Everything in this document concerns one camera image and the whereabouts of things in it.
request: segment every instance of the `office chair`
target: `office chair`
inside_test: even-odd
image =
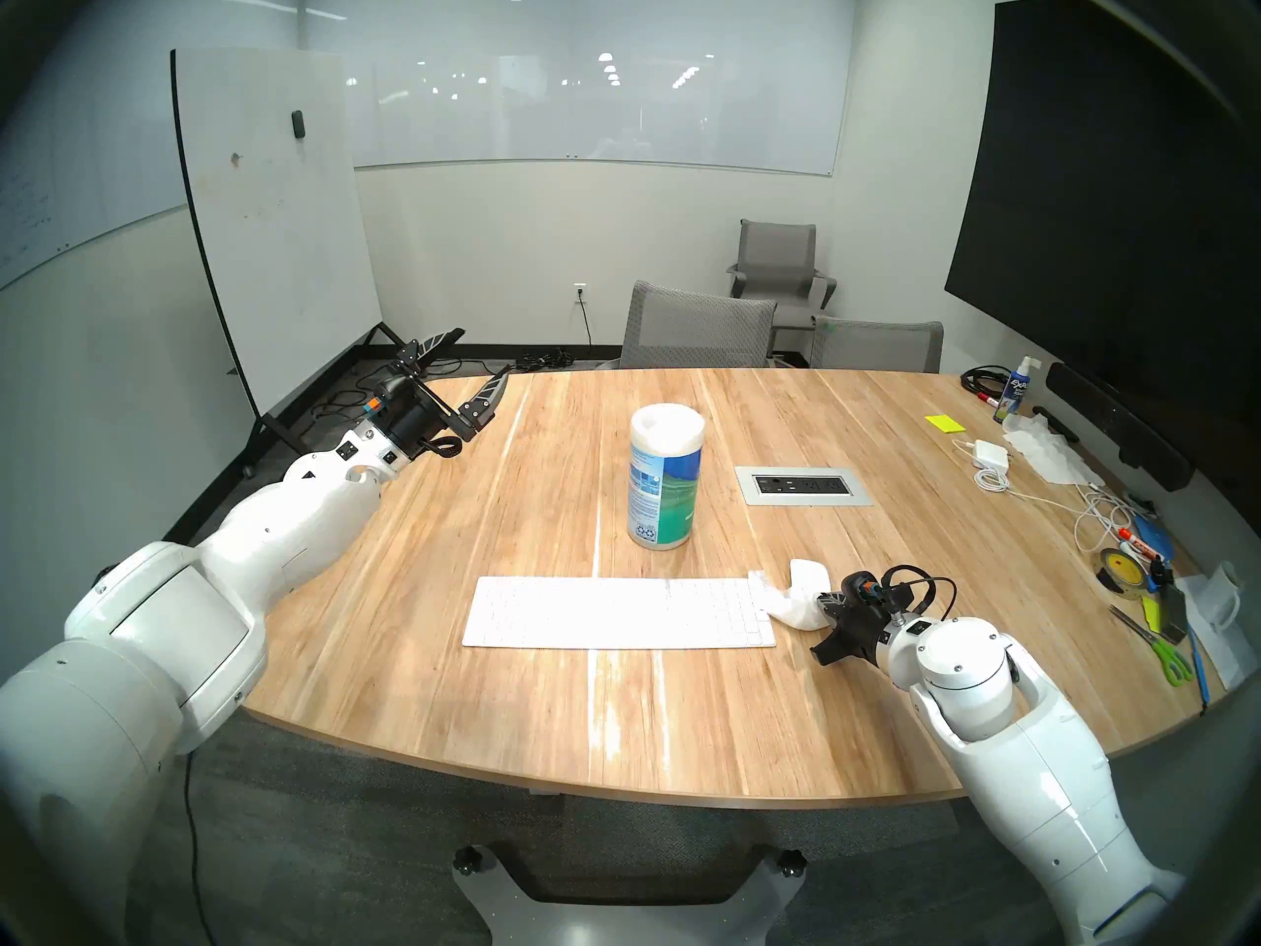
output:
[[[768,298],[776,301],[776,329],[810,330],[813,315],[827,308],[836,279],[815,270],[815,225],[755,223],[740,221],[740,250],[726,272],[733,298]],[[827,281],[823,300],[810,304],[816,277]]]
[[[827,315],[815,322],[811,368],[941,372],[946,333],[941,322],[842,322]]]
[[[738,301],[636,281],[622,358],[608,368],[762,368],[770,353],[774,314],[772,301]]]

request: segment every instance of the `black knob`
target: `black knob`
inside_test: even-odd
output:
[[[801,851],[781,851],[776,867],[784,878],[801,878],[806,874],[806,855]]]
[[[482,870],[482,853],[473,845],[460,848],[455,853],[455,860],[451,861],[451,868],[463,875],[473,874],[474,872]]]

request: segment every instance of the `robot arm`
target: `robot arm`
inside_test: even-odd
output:
[[[0,687],[0,787],[120,940],[161,774],[259,682],[267,613],[351,546],[382,483],[426,450],[455,457],[493,419],[507,370],[458,409],[424,383],[424,367],[462,334],[407,346],[337,448],[298,458],[195,549],[151,542],[97,576],[66,641]]]
[[[1067,942],[1141,931],[1183,879],[1139,849],[1090,727],[1019,642],[976,617],[900,612],[910,599],[894,590],[856,574],[825,594],[831,600],[821,605],[845,628],[846,647],[816,655],[869,657],[910,694],[982,820],[1042,883]],[[1014,689],[1029,706],[1019,720]]]

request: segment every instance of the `sticky note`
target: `sticky note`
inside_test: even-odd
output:
[[[941,414],[938,416],[926,416],[924,419],[943,434],[961,434],[965,430],[963,424],[952,420],[946,414]]]

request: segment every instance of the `chair armrest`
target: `chair armrest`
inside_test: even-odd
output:
[[[815,276],[822,277],[825,281],[827,281],[827,289],[823,291],[823,300],[818,305],[818,310],[822,312],[825,308],[827,308],[827,303],[832,300],[832,291],[836,290],[836,277],[828,277],[822,271],[815,271]]]
[[[734,264],[726,269],[726,272],[731,275],[731,296],[739,298],[744,294],[744,285],[749,283],[749,276],[744,271],[736,270]]]

